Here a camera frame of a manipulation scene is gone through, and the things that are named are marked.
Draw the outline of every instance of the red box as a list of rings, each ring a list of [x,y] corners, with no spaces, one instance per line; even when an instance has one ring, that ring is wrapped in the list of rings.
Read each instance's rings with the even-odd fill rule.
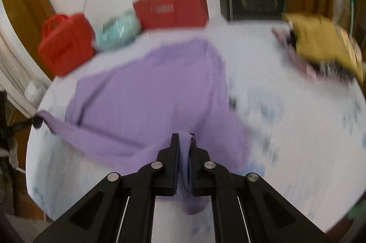
[[[209,19],[206,0],[138,0],[133,5],[144,29],[203,27]]]
[[[94,31],[84,14],[56,14],[42,27],[38,54],[55,75],[64,76],[94,56],[93,39]]]

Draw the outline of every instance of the red gift bag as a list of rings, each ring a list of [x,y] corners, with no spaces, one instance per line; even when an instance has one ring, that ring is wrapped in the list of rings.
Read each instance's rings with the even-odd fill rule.
[[[55,75],[64,76],[94,56],[93,39],[94,31],[84,14],[56,14],[42,27],[38,54]]]
[[[209,19],[206,0],[138,0],[133,5],[144,29],[203,27]]]

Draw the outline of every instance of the silver bolt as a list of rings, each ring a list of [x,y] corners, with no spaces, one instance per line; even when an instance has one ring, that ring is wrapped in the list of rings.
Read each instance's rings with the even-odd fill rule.
[[[162,167],[162,163],[160,161],[154,161],[152,164],[151,164],[151,167],[153,169],[160,169]]]
[[[259,180],[259,176],[256,173],[248,174],[248,180],[252,182],[256,182]]]
[[[207,169],[213,169],[215,166],[216,166],[216,164],[213,161],[205,162],[205,168],[207,168]]]
[[[107,177],[107,179],[110,181],[110,182],[113,182],[113,181],[116,181],[118,180],[119,178],[119,175],[117,173],[110,173]]]

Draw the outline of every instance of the teal bag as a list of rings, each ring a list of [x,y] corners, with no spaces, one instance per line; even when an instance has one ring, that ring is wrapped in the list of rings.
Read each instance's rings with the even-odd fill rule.
[[[112,50],[131,43],[141,32],[141,23],[133,10],[112,19],[96,31],[94,48],[98,51]]]

